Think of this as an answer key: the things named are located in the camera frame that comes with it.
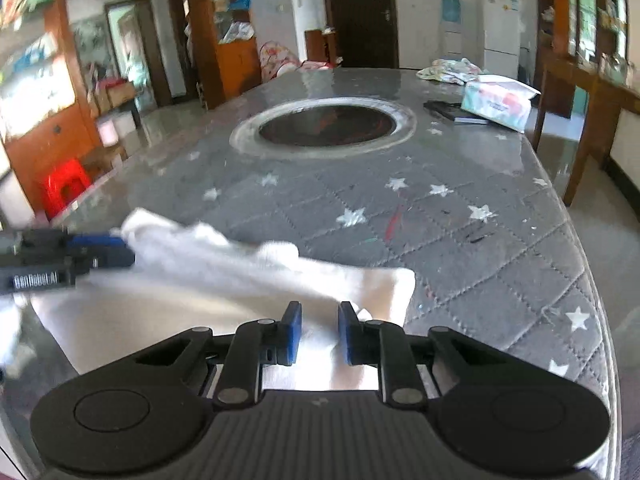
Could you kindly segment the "tissue box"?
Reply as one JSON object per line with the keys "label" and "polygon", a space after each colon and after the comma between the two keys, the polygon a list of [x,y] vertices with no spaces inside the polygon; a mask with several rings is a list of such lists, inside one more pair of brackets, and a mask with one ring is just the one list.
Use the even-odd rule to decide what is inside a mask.
{"label": "tissue box", "polygon": [[461,108],[523,133],[532,109],[532,99],[539,95],[538,90],[515,79],[483,74],[465,85]]}

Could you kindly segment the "polka dot play tent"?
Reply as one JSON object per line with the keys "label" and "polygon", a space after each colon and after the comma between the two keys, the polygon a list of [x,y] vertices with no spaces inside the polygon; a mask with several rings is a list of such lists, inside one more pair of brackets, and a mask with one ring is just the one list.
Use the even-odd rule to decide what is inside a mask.
{"label": "polka dot play tent", "polygon": [[268,82],[287,73],[332,70],[327,62],[306,60],[302,62],[292,50],[277,41],[267,41],[259,49],[259,63],[262,81]]}

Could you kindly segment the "dark wooden entrance door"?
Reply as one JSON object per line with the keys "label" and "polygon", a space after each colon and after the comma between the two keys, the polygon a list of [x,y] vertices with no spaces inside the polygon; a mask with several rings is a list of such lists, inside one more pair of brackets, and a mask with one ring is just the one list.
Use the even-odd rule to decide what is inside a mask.
{"label": "dark wooden entrance door", "polygon": [[396,0],[326,0],[326,12],[344,67],[399,66]]}

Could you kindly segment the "round inset hotpot burner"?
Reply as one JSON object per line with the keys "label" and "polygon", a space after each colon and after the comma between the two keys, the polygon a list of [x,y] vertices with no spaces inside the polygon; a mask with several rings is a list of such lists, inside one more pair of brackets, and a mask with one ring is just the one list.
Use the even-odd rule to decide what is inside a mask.
{"label": "round inset hotpot burner", "polygon": [[306,99],[270,107],[237,125],[235,151],[277,160],[329,160],[386,150],[411,139],[410,108],[375,98]]}

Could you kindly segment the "wooden shelf cabinet left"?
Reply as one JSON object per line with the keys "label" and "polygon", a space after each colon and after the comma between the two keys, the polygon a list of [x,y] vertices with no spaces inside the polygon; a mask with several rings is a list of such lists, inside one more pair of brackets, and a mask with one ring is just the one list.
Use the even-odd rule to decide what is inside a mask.
{"label": "wooden shelf cabinet left", "polygon": [[250,0],[182,0],[180,6],[189,26],[186,54],[206,108],[262,82]]}

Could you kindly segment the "wooden glass display cabinet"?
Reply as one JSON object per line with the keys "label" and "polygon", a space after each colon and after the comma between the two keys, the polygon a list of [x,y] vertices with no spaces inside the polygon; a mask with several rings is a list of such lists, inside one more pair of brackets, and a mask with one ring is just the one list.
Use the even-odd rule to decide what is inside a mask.
{"label": "wooden glass display cabinet", "polygon": [[1,0],[1,145],[34,211],[53,169],[102,145],[66,0]]}

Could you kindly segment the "white knit garment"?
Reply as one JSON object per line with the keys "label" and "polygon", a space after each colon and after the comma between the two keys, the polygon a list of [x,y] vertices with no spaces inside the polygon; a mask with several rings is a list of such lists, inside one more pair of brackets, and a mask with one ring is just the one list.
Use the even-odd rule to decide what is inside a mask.
{"label": "white knit garment", "polygon": [[289,368],[266,370],[268,386],[367,389],[372,370],[351,367],[338,344],[337,308],[363,321],[404,322],[416,277],[404,268],[358,268],[308,259],[283,240],[251,245],[206,223],[180,224],[137,209],[120,229],[134,250],[128,269],[93,270],[76,285],[1,299],[1,368],[9,378],[61,365],[64,377],[94,370],[192,327],[217,335],[303,307]]}

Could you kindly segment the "white refrigerator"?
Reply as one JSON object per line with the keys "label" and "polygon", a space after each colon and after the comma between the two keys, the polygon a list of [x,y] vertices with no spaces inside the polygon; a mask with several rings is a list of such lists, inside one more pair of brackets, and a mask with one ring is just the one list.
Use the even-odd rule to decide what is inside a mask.
{"label": "white refrigerator", "polygon": [[521,0],[480,0],[480,50],[488,74],[518,78]]}

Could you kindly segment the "crumpled patterned cloth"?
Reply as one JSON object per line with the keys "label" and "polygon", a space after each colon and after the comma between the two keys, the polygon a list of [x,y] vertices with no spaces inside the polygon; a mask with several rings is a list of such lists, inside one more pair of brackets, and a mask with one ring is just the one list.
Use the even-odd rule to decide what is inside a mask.
{"label": "crumpled patterned cloth", "polygon": [[418,70],[416,76],[422,80],[465,86],[470,81],[476,81],[482,73],[483,71],[467,58],[460,58],[460,60],[438,58],[431,66]]}

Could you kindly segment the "red plastic stool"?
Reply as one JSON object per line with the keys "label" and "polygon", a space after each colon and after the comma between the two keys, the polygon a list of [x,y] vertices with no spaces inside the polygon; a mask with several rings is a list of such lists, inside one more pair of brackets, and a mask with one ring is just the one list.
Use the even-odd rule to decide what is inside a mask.
{"label": "red plastic stool", "polygon": [[56,217],[91,185],[91,178],[77,158],[56,166],[41,182],[43,208],[47,218],[51,220]]}

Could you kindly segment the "water dispenser with blue bottle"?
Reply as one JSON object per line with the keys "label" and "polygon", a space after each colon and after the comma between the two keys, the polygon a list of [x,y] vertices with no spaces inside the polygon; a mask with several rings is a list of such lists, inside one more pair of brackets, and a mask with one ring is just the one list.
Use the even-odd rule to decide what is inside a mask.
{"label": "water dispenser with blue bottle", "polygon": [[461,58],[463,50],[462,6],[460,0],[442,0],[440,7],[440,54],[443,58]]}

